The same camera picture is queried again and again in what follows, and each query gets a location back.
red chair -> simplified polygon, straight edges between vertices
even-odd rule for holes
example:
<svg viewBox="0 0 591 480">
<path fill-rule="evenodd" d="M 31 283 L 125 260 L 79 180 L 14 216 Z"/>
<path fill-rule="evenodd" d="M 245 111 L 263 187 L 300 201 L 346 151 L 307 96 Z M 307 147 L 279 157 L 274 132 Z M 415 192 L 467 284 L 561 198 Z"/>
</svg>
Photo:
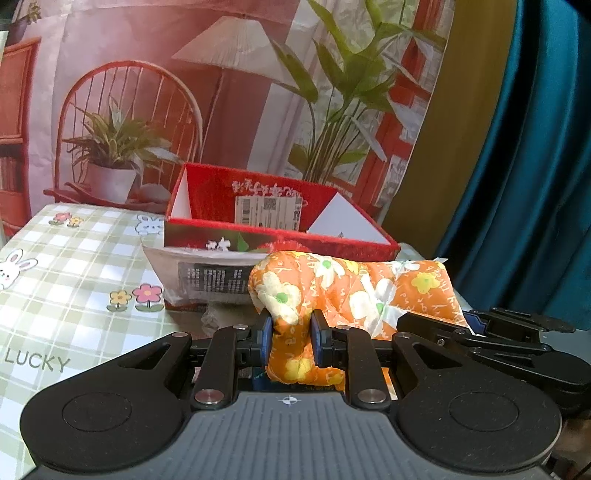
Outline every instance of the red chair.
<svg viewBox="0 0 591 480">
<path fill-rule="evenodd" d="M 187 86 L 158 65 L 139 60 L 113 61 L 85 74 L 68 92 L 57 127 L 54 187 L 44 193 L 57 202 L 164 213 L 165 202 L 141 202 L 133 194 L 123 204 L 94 197 L 87 183 L 86 163 L 75 164 L 79 153 L 72 152 L 64 143 L 66 138 L 86 133 L 84 112 L 108 113 L 109 97 L 113 97 L 131 118 L 146 120 L 155 126 L 160 135 L 171 142 L 170 151 L 183 161 L 200 161 L 203 120 Z M 142 183 L 156 183 L 170 192 L 179 172 L 180 166 L 163 162 L 162 171 L 145 169 Z"/>
</svg>

orange floral cloth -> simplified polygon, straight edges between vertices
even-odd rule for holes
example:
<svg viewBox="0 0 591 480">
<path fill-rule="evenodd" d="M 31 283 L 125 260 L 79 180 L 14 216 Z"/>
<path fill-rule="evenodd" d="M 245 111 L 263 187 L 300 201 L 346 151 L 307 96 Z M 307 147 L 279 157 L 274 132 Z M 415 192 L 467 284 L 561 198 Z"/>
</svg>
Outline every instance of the orange floral cloth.
<svg viewBox="0 0 591 480">
<path fill-rule="evenodd" d="M 337 368 L 318 368 L 310 342 L 310 314 L 320 309 L 331 327 L 351 325 L 372 338 L 392 338 L 406 312 L 466 327 L 446 269 L 438 261 L 357 263 L 300 252 L 276 252 L 251 272 L 248 289 L 256 309 L 273 317 L 267 374 L 292 384 L 344 389 Z M 393 392 L 385 371 L 386 381 Z"/>
</svg>

bunny print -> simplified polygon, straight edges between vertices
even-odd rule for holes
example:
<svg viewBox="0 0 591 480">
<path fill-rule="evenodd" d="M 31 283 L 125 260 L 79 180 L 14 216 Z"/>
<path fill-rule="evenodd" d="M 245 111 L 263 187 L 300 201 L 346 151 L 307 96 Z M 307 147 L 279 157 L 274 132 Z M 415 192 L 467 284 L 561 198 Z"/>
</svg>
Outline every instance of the bunny print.
<svg viewBox="0 0 591 480">
<path fill-rule="evenodd" d="M 22 250 L 18 248 L 8 255 L 6 261 L 0 262 L 0 291 L 8 289 L 18 278 L 20 272 L 37 265 L 35 258 L 29 258 L 21 262 L 22 255 Z"/>
<path fill-rule="evenodd" d="M 139 223 L 135 226 L 135 231 L 138 232 L 139 236 L 149 235 L 156 233 L 162 235 L 164 231 L 164 218 L 162 217 L 149 217 L 140 213 L 138 215 Z"/>
</svg>

chair backrest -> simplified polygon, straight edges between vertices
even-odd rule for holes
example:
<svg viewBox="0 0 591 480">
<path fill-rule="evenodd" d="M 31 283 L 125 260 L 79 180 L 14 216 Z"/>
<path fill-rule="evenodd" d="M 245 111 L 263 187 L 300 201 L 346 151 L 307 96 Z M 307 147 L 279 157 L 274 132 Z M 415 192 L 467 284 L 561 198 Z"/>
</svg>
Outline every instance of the chair backrest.
<svg viewBox="0 0 591 480">
<path fill-rule="evenodd" d="M 139 60 L 113 61 L 86 73 L 64 100 L 57 128 L 55 188 L 67 181 L 86 181 L 86 163 L 76 164 L 79 154 L 72 152 L 63 140 L 87 134 L 85 112 L 108 115 L 109 97 L 130 118 L 155 126 L 171 142 L 172 153 L 184 161 L 200 161 L 203 120 L 187 86 L 158 65 Z M 158 183 L 171 190 L 179 172 L 180 166 L 163 163 L 162 171 L 146 169 L 143 182 Z"/>
</svg>

plaid tablecloth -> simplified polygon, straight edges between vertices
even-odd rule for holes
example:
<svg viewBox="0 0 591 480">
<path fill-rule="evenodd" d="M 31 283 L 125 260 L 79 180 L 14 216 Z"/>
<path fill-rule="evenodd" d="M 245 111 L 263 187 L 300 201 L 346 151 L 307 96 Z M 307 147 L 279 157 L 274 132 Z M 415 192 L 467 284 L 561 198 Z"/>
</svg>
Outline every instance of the plaid tablecloth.
<svg viewBox="0 0 591 480">
<path fill-rule="evenodd" d="M 33 468 L 19 419 L 37 391 L 177 330 L 203 336 L 198 314 L 164 309 L 142 252 L 142 241 L 161 245 L 161 225 L 138 212 L 55 204 L 0 250 L 0 284 L 12 283 L 1 262 L 14 251 L 19 262 L 37 260 L 0 290 L 0 480 Z"/>
</svg>

